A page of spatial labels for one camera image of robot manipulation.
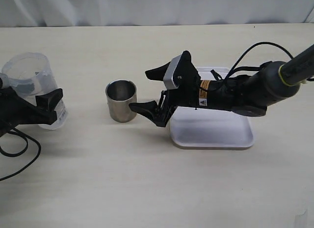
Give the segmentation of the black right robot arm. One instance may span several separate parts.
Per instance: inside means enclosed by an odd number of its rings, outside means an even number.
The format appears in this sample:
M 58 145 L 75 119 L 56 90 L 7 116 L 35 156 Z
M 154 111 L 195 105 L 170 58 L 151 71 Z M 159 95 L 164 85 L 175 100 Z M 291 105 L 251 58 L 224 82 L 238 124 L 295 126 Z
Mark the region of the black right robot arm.
M 146 71 L 150 80 L 164 83 L 159 101 L 132 102 L 131 111 L 158 127 L 166 127 L 178 107 L 230 111 L 261 117 L 267 108 L 294 96 L 305 81 L 314 79 L 314 49 L 309 47 L 288 62 L 269 61 L 258 67 L 235 63 L 225 77 L 212 71 L 204 80 L 189 51 L 163 66 Z

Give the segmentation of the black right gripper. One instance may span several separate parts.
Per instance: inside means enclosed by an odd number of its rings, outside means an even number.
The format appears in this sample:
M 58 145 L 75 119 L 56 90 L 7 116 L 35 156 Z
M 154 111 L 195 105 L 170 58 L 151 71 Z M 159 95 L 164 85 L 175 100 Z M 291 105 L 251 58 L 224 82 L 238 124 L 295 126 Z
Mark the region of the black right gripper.
M 194 109 L 217 109 L 230 111 L 234 103 L 234 94 L 229 90 L 223 79 L 214 80 L 201 78 L 192 63 L 189 51 L 183 51 L 175 71 L 175 81 L 178 89 L 167 90 L 160 94 L 159 101 L 132 102 L 131 111 L 151 120 L 158 127 L 165 127 L 178 107 L 191 107 Z M 147 70 L 149 80 L 163 81 L 170 62 Z

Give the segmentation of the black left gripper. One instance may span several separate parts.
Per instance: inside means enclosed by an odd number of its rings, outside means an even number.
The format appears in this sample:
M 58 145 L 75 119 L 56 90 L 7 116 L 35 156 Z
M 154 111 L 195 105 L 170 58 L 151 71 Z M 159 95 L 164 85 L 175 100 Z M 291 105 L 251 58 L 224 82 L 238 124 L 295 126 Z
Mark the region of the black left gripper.
M 47 124 L 57 120 L 56 106 L 63 98 L 62 88 L 35 96 L 36 106 L 17 95 L 11 87 L 0 90 L 0 135 L 18 125 Z

